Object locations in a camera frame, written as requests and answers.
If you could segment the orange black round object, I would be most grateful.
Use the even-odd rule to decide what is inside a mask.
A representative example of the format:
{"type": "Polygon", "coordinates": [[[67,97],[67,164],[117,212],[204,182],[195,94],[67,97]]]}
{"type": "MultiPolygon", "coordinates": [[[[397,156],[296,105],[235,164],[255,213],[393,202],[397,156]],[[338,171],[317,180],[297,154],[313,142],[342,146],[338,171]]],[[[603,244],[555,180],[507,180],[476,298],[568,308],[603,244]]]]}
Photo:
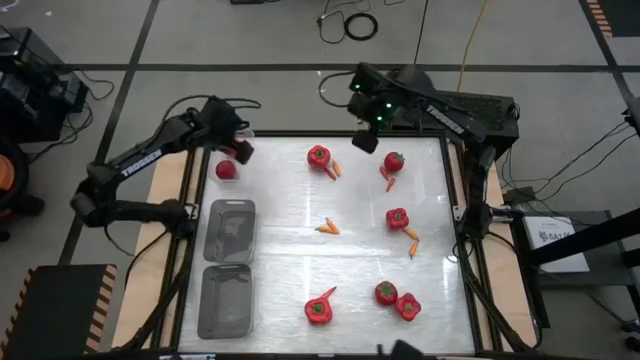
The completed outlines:
{"type": "Polygon", "coordinates": [[[6,136],[0,135],[0,223],[12,215],[38,216],[45,202],[27,192],[29,158],[6,136]]]}

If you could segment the black power adapter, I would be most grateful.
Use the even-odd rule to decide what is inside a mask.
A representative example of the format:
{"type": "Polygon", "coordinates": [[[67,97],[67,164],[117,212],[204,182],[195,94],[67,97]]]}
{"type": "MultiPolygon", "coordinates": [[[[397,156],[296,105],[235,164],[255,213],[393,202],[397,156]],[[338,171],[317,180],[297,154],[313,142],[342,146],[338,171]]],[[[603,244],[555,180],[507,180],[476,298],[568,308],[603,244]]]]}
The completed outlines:
{"type": "Polygon", "coordinates": [[[504,203],[515,206],[536,200],[536,194],[532,187],[514,188],[507,190],[503,195],[504,203]]]}

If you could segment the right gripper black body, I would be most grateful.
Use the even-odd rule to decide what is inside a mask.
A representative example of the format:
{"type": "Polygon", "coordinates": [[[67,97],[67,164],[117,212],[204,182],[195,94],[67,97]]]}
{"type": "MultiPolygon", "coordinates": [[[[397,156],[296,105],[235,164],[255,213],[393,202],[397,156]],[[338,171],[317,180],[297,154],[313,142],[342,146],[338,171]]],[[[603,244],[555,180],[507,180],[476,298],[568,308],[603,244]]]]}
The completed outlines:
{"type": "Polygon", "coordinates": [[[384,97],[356,92],[351,96],[348,111],[366,122],[371,131],[381,131],[391,127],[395,105],[384,97]]]}

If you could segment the black equipment rack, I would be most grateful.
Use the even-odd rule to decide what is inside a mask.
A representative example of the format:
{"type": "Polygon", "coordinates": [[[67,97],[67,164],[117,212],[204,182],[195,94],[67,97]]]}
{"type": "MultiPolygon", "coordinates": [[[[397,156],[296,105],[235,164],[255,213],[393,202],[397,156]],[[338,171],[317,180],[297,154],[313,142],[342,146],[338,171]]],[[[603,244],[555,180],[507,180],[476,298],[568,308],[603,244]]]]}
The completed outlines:
{"type": "Polygon", "coordinates": [[[87,85],[29,27],[0,25],[0,135],[18,144],[60,138],[84,109],[87,85]]]}

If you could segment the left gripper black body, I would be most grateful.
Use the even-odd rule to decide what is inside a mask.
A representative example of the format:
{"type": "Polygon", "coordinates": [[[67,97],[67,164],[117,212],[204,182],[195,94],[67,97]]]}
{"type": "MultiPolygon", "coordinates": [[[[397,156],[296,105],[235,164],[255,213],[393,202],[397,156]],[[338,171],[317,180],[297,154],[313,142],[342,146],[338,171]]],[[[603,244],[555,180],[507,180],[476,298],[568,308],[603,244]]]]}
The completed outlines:
{"type": "Polygon", "coordinates": [[[211,96],[202,108],[202,122],[206,125],[206,143],[213,147],[233,147],[236,133],[249,127],[226,100],[211,96]]]}

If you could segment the wooden side board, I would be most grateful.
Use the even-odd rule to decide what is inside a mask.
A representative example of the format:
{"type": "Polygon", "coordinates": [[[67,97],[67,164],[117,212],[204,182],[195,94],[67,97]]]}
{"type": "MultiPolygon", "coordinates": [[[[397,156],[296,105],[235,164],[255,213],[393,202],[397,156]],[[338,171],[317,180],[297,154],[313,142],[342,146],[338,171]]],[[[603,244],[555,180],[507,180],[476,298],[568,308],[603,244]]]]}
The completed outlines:
{"type": "MultiPolygon", "coordinates": [[[[191,203],[202,160],[200,150],[169,155],[155,164],[147,200],[159,203],[179,199],[191,203]]],[[[183,263],[187,241],[174,239],[158,223],[141,226],[135,249],[143,254],[136,260],[124,287],[124,297],[111,346],[131,340],[157,303],[168,293],[183,263]]]]}
{"type": "Polygon", "coordinates": [[[479,337],[476,346],[481,350],[524,352],[533,348],[537,333],[518,257],[511,248],[511,228],[506,222],[495,221],[489,230],[484,239],[472,244],[474,252],[469,263],[479,287],[502,315],[505,325],[500,327],[480,297],[467,288],[471,296],[468,305],[474,326],[472,334],[479,337]]]}

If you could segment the black mat striped edge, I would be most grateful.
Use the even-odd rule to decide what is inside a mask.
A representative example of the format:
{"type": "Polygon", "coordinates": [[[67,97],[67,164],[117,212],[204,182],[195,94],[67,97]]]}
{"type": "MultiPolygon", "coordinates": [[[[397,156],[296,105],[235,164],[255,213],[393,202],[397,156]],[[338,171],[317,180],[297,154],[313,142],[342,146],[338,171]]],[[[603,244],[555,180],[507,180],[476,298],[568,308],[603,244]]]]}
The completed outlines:
{"type": "Polygon", "coordinates": [[[0,360],[97,353],[116,275],[113,264],[30,268],[0,341],[0,360]]]}
{"type": "Polygon", "coordinates": [[[640,0],[586,0],[605,37],[640,37],[640,0]]]}

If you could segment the black aluminium table frame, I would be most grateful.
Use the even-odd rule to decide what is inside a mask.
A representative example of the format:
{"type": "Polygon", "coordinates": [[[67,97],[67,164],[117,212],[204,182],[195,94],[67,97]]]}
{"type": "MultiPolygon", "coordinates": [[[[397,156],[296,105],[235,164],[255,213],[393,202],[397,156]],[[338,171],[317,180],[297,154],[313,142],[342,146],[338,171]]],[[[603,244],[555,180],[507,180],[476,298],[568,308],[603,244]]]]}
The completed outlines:
{"type": "Polygon", "coordinates": [[[463,200],[456,151],[437,135],[398,133],[379,144],[410,161],[386,192],[379,154],[354,147],[348,132],[275,132],[256,135],[256,170],[249,187],[225,186],[210,177],[213,155],[203,155],[194,203],[196,224],[205,231],[217,199],[250,199],[256,205],[256,249],[251,262],[253,316],[250,332],[238,339],[203,340],[197,334],[204,240],[186,246],[192,258],[178,304],[167,317],[162,341],[181,350],[229,353],[364,354],[377,344],[403,339],[427,353],[467,353],[479,349],[472,334],[465,273],[458,259],[463,242],[455,233],[452,209],[463,200]],[[315,145],[327,148],[332,180],[307,163],[315,145]],[[404,208],[409,228],[386,226],[388,210],[404,208]],[[329,218],[339,234],[316,231],[329,218]],[[407,322],[391,306],[381,306],[374,289],[393,283],[398,298],[411,293],[421,312],[407,322]],[[333,311],[325,325],[312,325],[305,304],[337,286],[327,299],[333,311]]]}

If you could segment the clear plastic basket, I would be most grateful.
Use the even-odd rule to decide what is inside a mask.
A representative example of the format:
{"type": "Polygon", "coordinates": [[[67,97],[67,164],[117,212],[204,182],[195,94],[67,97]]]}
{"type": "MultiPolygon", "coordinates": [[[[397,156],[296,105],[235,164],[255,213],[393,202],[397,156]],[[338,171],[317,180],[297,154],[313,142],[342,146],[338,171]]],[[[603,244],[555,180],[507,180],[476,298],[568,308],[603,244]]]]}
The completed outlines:
{"type": "Polygon", "coordinates": [[[251,159],[249,160],[249,162],[246,165],[242,165],[240,163],[238,163],[232,156],[229,156],[227,154],[224,153],[224,150],[222,152],[215,152],[213,155],[213,169],[210,171],[210,177],[221,184],[224,184],[225,186],[237,186],[237,187],[249,187],[252,183],[252,180],[254,179],[255,175],[255,170],[256,170],[256,160],[257,160],[257,156],[256,156],[256,143],[255,143],[255,136],[254,136],[254,132],[251,129],[245,129],[243,131],[239,131],[236,133],[236,141],[242,141],[242,140],[246,140],[249,141],[251,143],[251,145],[254,147],[254,153],[251,157],[251,159]],[[230,160],[233,161],[234,164],[236,165],[237,168],[237,177],[233,180],[221,180],[219,179],[216,174],[215,174],[215,167],[216,165],[223,160],[230,160]]]}

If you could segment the black stand beam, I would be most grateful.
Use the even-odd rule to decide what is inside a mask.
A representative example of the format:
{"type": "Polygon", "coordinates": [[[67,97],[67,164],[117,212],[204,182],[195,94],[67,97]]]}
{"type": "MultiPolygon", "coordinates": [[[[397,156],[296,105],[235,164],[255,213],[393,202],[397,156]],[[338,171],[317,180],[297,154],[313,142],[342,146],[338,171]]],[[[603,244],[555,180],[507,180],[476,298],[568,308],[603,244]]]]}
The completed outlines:
{"type": "Polygon", "coordinates": [[[532,250],[529,260],[542,265],[640,234],[640,208],[588,226],[561,240],[532,250]]]}

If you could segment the red toy bell pepper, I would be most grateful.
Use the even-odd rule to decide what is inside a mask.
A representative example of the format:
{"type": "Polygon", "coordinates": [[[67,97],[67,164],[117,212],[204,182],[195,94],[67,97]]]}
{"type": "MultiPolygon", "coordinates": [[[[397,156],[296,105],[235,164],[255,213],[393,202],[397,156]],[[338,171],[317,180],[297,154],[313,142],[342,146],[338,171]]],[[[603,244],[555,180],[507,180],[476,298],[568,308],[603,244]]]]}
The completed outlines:
{"type": "Polygon", "coordinates": [[[388,210],[385,219],[387,229],[390,231],[402,230],[409,225],[409,217],[404,208],[388,210]]]}
{"type": "Polygon", "coordinates": [[[333,311],[326,298],[309,300],[304,306],[305,315],[312,325],[328,324],[333,317],[333,311]]]}
{"type": "Polygon", "coordinates": [[[313,146],[307,153],[307,163],[316,169],[325,169],[331,162],[330,151],[321,145],[313,146]]]}
{"type": "Polygon", "coordinates": [[[421,312],[421,304],[411,293],[405,293],[395,302],[396,313],[405,321],[411,322],[421,312]]]}

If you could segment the gray plastic basket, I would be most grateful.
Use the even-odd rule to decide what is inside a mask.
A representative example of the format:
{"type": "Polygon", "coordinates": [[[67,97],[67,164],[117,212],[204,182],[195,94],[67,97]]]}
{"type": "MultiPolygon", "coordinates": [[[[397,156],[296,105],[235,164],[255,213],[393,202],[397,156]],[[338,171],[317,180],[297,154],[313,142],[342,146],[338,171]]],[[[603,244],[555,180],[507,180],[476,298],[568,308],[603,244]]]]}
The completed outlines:
{"type": "Polygon", "coordinates": [[[209,266],[203,272],[197,334],[203,340],[236,339],[252,326],[253,276],[246,264],[209,266]]]}
{"type": "Polygon", "coordinates": [[[256,206],[252,200],[211,204],[203,257],[217,264],[249,264],[255,249],[256,206]]]}

